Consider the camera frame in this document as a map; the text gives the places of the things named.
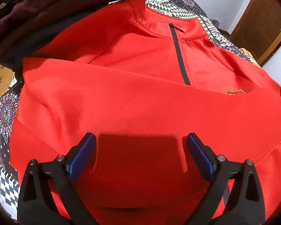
blue gripper pad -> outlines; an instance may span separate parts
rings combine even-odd
[[[69,180],[71,183],[78,180],[96,147],[96,136],[88,133],[77,147],[80,147],[72,162],[69,164]]]
[[[203,179],[212,182],[214,180],[213,174],[216,167],[214,167],[214,164],[209,160],[207,154],[204,152],[203,143],[194,133],[190,133],[186,138],[186,144],[188,151],[195,161]]]

floral mandala pattern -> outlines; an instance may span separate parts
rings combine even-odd
[[[7,144],[19,104],[19,95],[7,92],[0,97],[0,135]]]

black and white checkered pattern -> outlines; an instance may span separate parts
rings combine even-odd
[[[20,186],[8,173],[0,169],[0,202],[4,202],[17,212]]]

embroidered logo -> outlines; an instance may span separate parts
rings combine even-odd
[[[243,95],[246,94],[242,89],[238,90],[238,91],[226,91],[227,95],[230,96],[239,96],[239,95]]]

zipper pull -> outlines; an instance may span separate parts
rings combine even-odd
[[[174,28],[174,29],[176,29],[176,30],[178,30],[178,31],[180,31],[180,32],[182,32],[182,33],[184,33],[184,31],[182,30],[182,29],[180,29],[180,28],[177,28],[174,24],[172,24],[172,23],[170,23],[170,27],[172,27],[172,28]]]

